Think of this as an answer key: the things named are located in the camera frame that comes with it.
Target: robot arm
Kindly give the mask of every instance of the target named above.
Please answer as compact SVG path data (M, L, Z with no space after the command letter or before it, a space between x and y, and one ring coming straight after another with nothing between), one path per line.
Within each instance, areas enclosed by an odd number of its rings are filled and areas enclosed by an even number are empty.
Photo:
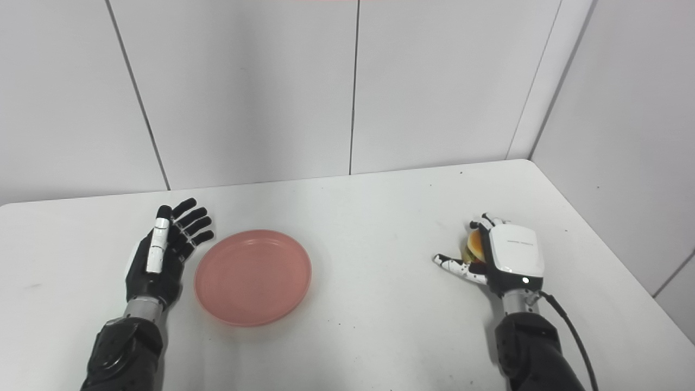
M591 363L574 326L557 301L541 290L544 263L536 233L486 214L472 221L471 228L476 235L470 238L479 239L476 243L469 238L463 260L438 254L433 261L456 276L487 284L502 300L505 318L495 329L495 337L500 367L512 391L584 391L562 356L557 329L539 314L541 296L570 327L597 391Z
M122 317L106 322L97 335L82 391L152 391L163 341L161 315L179 297L184 262L213 238L205 208L190 198L173 210L163 205L154 229L140 242L126 277L128 304Z

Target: black arm sleeve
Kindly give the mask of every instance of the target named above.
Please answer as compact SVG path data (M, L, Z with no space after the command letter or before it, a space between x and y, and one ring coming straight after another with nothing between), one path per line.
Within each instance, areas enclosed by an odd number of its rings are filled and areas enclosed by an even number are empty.
M97 335L82 391L152 391L162 352L156 324L129 317L108 322Z
M512 391L584 391L562 356L557 330L541 315L509 314L495 336L500 366Z

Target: pink plate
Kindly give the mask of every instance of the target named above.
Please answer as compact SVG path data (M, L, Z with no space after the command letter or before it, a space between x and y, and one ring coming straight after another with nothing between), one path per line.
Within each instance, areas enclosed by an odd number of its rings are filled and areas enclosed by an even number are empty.
M280 232L232 235L205 254L195 272L195 296L212 316L233 326L276 321L299 305L311 281L306 251Z

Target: black cable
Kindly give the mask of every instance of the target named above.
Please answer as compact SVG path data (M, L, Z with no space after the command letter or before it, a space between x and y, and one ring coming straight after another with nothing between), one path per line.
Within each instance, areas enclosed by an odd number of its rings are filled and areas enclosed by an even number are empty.
M596 375L594 375L594 368L591 366L591 361L589 360L589 354L587 354L587 350L584 348L584 343L582 343L582 339L579 337L579 333L577 333L577 329L574 328L574 325L572 324L572 321L569 320L569 317L567 316L567 312L562 308L560 303L555 300L555 297L553 297L552 294L547 294L543 291L538 291L538 293L546 298L548 303L557 311L557 313L560 315L561 318L565 320L565 323L567 323L567 327L569 327L570 332L572 332L572 336L574 337L574 340L577 342L577 346L579 347L579 352L582 354L582 358L584 359L584 364L587 366L587 372L589 372L589 381L591 381L591 389L593 391L598 391L598 384L596 382Z

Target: white table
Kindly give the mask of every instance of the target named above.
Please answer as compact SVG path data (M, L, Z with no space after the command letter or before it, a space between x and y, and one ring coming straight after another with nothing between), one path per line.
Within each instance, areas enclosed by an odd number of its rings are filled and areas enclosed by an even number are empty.
M211 244L199 248L167 320L166 391L505 390L500 301L430 261L457 254L482 212L539 233L545 289L574 321L602 390L695 385L695 346L533 163L501 161L5 205L0 390L79 388L95 334L124 309L134 243L160 204L190 196L211 211L216 240L252 228L295 237L313 280L280 321L224 326L195 301ZM588 389L566 326L544 302L541 312Z

